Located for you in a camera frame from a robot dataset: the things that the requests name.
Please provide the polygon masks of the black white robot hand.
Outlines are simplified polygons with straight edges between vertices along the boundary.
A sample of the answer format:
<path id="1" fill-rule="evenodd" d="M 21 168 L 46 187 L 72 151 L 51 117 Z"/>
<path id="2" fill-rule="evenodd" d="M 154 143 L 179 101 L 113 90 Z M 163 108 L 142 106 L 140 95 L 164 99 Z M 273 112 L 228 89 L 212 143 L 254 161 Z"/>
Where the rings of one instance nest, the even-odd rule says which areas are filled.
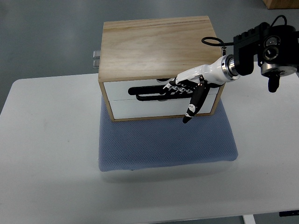
<path id="1" fill-rule="evenodd" d="M 200 111 L 212 87 L 222 86 L 234 80 L 226 62 L 231 58 L 231 56 L 223 56 L 211 65 L 204 64 L 181 72 L 163 87 L 163 91 L 167 94 L 190 93 L 192 95 L 183 123 L 186 124 Z"/>

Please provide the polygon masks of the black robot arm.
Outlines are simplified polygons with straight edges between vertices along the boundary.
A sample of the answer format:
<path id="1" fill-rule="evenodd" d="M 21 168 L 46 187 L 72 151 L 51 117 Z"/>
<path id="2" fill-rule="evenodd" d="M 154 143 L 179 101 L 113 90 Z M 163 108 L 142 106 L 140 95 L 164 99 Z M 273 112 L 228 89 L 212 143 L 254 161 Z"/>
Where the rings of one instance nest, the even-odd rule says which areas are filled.
<path id="1" fill-rule="evenodd" d="M 234 37 L 234 67 L 249 75 L 257 56 L 261 75 L 268 78 L 269 92 L 276 92 L 280 78 L 299 71 L 299 32 L 290 25 L 271 26 L 263 22 Z"/>

